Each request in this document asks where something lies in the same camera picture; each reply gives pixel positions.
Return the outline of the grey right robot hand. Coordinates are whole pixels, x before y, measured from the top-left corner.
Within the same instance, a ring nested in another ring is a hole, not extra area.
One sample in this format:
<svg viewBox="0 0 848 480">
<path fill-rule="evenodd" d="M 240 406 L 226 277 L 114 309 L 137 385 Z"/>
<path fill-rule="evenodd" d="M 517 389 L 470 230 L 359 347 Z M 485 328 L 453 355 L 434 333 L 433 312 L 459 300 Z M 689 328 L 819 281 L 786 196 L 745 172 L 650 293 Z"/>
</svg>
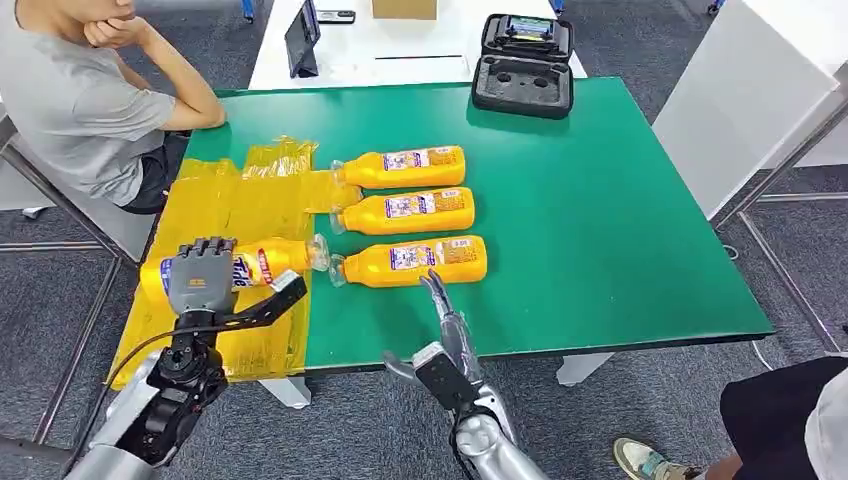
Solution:
<svg viewBox="0 0 848 480">
<path fill-rule="evenodd" d="M 444 354 L 472 386 L 481 386 L 484 383 L 482 369 L 463 313 L 453 308 L 444 283 L 434 269 L 429 269 L 427 275 L 421 276 L 419 280 L 429 289 L 435 305 L 440 340 L 431 342 L 415 352 L 411 363 L 404 363 L 392 352 L 384 351 L 382 356 L 385 367 L 400 378 L 418 384 L 416 370 L 438 354 Z"/>
</svg>

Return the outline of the person's hand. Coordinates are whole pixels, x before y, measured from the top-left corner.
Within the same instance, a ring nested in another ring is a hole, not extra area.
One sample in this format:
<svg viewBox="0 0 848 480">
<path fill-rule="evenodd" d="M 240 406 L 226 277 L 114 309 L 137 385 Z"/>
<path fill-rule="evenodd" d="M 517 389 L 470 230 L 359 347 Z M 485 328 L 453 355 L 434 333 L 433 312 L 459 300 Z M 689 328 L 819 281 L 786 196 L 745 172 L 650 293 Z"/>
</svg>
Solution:
<svg viewBox="0 0 848 480">
<path fill-rule="evenodd" d="M 149 37 L 151 26 L 141 17 L 129 20 L 117 18 L 88 22 L 83 27 L 85 38 L 98 48 L 123 48 L 142 45 Z"/>
</svg>

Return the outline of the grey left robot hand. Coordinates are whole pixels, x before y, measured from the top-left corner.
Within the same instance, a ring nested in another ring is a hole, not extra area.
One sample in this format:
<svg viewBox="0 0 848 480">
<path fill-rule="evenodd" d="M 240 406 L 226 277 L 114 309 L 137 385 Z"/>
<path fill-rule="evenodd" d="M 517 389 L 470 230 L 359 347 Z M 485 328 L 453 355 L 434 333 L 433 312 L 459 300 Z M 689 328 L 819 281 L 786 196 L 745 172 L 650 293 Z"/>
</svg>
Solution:
<svg viewBox="0 0 848 480">
<path fill-rule="evenodd" d="M 233 248 L 229 238 L 197 238 L 180 245 L 171 259 L 168 300 L 177 314 L 194 310 L 233 311 Z"/>
</svg>

